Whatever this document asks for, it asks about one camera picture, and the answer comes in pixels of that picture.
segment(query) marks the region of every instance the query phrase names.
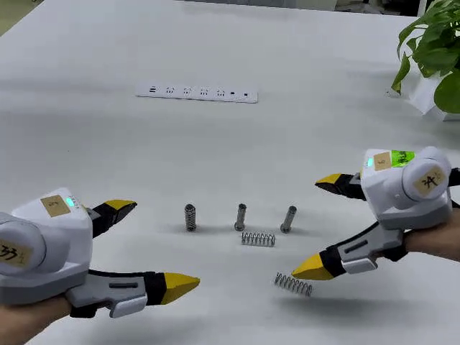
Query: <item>power strip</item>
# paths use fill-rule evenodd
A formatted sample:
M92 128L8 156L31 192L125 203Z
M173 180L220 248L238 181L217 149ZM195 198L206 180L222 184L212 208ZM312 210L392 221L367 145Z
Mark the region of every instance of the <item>power strip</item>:
M257 103L257 91L250 88L187 86L164 83L143 83L137 87L136 96L195 99L199 101Z

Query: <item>handwritten label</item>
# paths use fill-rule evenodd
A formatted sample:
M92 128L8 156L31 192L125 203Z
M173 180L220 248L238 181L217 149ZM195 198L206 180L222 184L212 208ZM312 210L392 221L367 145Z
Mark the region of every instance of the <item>handwritten label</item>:
M391 151L391 165L393 167L404 167L415 158L412 151Z
M391 168L390 152L379 153L374 156L375 171L385 170Z
M32 248L0 239L0 262L15 267L25 267L29 264L31 255Z
M40 200L51 218L70 213L70 209L60 195L53 195Z
M414 182L414 187L422 196L427 196L446 179L440 167L433 167L424 176Z

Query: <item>metal spring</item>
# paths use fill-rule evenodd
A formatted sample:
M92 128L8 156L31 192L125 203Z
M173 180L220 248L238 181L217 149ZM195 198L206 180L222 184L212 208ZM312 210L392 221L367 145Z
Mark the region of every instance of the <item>metal spring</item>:
M196 210L191 203L185 205L185 228L188 231L196 230Z
M241 233L241 244L249 246L273 247L275 245L275 235L263 234L262 232L246 232Z
M305 295L307 297L310 297L311 292L313 291L313 286L311 284L308 284L307 282L302 282L299 279L289 277L279 272L276 274L275 277L275 285L279 286L280 288L289 290L293 293L298 293L301 295Z

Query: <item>floor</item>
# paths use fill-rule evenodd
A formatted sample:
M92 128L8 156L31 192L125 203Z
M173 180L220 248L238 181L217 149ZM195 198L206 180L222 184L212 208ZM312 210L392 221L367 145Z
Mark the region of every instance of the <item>floor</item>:
M32 11L42 0L0 0L0 36Z

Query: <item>metal bolt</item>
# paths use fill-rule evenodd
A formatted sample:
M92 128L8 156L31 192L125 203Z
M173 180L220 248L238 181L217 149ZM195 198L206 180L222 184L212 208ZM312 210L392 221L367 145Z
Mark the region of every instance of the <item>metal bolt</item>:
M185 228L187 231L196 230L196 210L191 203L185 205Z
M236 223L234 225L235 230L244 230L244 217L246 216L246 205L240 203L238 205L238 214L236 215Z
M290 225L294 220L295 212L297 212L297 208L295 206L289 206L285 221L280 226L281 232L287 234L290 231Z

